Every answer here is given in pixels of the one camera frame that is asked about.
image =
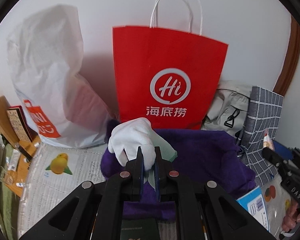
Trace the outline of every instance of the wooden table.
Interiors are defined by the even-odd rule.
[[[39,136],[37,136],[32,143],[19,141],[19,144],[31,155],[34,156],[35,152],[37,151],[36,147],[34,147],[34,144],[36,142],[40,142]],[[16,195],[21,197],[23,188],[17,187],[16,183],[18,182],[26,182],[26,178],[28,175],[28,167],[30,163],[24,162],[24,156],[21,155],[18,166],[17,166],[17,177],[16,181],[13,182],[12,185],[5,184],[10,190],[12,190]]]

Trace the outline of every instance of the white bag handle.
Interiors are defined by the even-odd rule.
[[[158,3],[159,3],[160,0],[156,0],[156,3],[154,5],[154,9],[152,11],[152,14],[151,14],[151,18],[150,18],[150,28],[153,28],[154,27],[154,18],[155,18],[155,15],[157,13],[157,9],[158,9]],[[201,5],[201,2],[200,0],[197,0],[198,3],[199,3],[199,6],[200,6],[200,10],[201,10],[201,22],[200,22],[200,35],[202,35],[202,22],[203,22],[203,14],[202,14],[202,5]]]
[[[150,24],[150,27],[153,27],[154,26],[154,20],[156,20],[156,26],[158,26],[158,3],[157,3],[158,0],[156,0],[156,9],[155,9],[155,14],[154,14],[154,18],[153,18],[153,21],[152,21],[152,24]],[[183,0],[183,2],[187,5],[188,9],[189,9],[189,32],[191,33],[192,32],[192,23],[193,23],[193,12],[191,10],[191,7],[190,7],[190,4],[188,2],[188,0]]]

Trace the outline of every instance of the plaid cloth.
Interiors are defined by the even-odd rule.
[[[264,131],[273,140],[281,116],[283,96],[260,87],[252,87],[248,113],[237,144],[241,146],[241,162],[256,173],[255,183],[262,187],[277,173],[276,167],[262,157]]]

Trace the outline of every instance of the white wall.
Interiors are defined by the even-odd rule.
[[[0,94],[15,105],[6,59],[6,37],[25,17],[63,3],[79,9],[85,58],[81,74],[113,109],[117,108],[112,26],[149,25],[155,0],[20,0],[0,24]],[[194,32],[199,32],[199,7]],[[272,90],[281,71],[290,36],[290,14],[278,0],[201,0],[203,34],[229,44],[222,79]],[[187,30],[188,13],[180,0],[162,0],[159,24]]]
[[[300,149],[300,58],[284,97],[276,140],[287,147]]]

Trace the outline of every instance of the dark green notebook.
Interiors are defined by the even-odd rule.
[[[120,240],[160,240],[157,221],[154,218],[122,220]]]

